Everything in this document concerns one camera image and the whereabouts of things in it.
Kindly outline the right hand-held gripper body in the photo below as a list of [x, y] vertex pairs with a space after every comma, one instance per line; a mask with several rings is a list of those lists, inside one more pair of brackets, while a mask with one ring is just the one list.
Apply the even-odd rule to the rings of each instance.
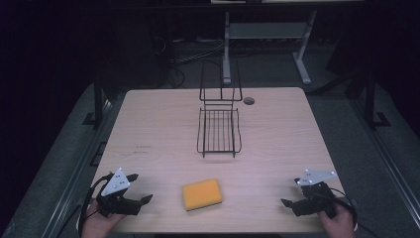
[[316, 171], [306, 169], [300, 177], [304, 199], [293, 202], [292, 211], [296, 216], [310, 215], [325, 211], [330, 218], [336, 216], [333, 200], [335, 196], [328, 185], [326, 179], [331, 179], [336, 175], [334, 171]]

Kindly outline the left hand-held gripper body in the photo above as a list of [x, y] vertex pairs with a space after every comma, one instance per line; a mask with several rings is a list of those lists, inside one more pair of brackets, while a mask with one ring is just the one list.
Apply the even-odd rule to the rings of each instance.
[[99, 213], [105, 217], [111, 214], [138, 215], [140, 202], [124, 197], [131, 183], [121, 168], [111, 174], [96, 197]]

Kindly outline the yellow sponge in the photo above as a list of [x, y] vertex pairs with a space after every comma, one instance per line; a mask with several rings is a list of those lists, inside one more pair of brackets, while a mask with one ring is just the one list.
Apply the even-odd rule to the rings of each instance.
[[223, 201], [219, 183], [215, 178], [184, 185], [182, 195], [184, 208], [187, 211]]

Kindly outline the black wire rack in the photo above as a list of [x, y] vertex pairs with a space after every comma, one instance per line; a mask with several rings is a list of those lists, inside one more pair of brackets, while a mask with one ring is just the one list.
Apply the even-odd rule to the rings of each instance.
[[224, 78], [210, 77], [208, 63], [201, 67], [199, 87], [198, 133], [196, 149], [205, 157], [208, 154], [231, 154], [236, 157], [242, 150], [240, 113], [238, 103], [244, 99], [241, 81], [229, 85]]

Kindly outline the person's right hand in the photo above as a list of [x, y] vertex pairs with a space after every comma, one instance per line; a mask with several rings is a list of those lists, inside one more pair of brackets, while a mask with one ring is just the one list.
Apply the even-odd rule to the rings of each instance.
[[335, 205], [336, 216], [330, 218], [325, 211], [318, 213], [318, 217], [330, 238], [356, 238], [353, 215], [342, 205]]

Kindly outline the person's left hand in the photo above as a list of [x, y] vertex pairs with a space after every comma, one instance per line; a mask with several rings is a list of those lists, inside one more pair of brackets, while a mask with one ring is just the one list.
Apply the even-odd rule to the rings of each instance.
[[97, 211], [98, 203], [94, 200], [86, 209], [81, 238], [107, 238], [112, 229], [125, 218], [124, 214], [103, 216]]

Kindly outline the grey metal stand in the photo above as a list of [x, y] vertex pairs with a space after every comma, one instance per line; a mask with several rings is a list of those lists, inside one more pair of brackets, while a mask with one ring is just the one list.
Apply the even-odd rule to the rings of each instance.
[[313, 25], [317, 16], [314, 10], [309, 14], [306, 22], [280, 22], [280, 23], [233, 23], [230, 13], [225, 13], [224, 23], [224, 51], [222, 55], [222, 82], [232, 82], [230, 64], [231, 40], [300, 40], [300, 49], [292, 54], [294, 63], [302, 82], [306, 85], [312, 83], [305, 67], [303, 56], [309, 42]]

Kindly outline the black metal post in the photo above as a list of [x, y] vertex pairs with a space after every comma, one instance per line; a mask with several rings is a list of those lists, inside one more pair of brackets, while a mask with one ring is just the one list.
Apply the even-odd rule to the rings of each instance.
[[104, 119], [107, 104], [107, 98], [103, 91], [100, 75], [97, 75], [93, 82], [93, 99], [94, 110], [86, 114], [82, 124], [92, 126], [93, 129], [96, 130]]
[[390, 123], [382, 112], [374, 110], [375, 100], [375, 79], [372, 72], [367, 74], [365, 94], [365, 121], [367, 125], [375, 130], [377, 127], [389, 127]]

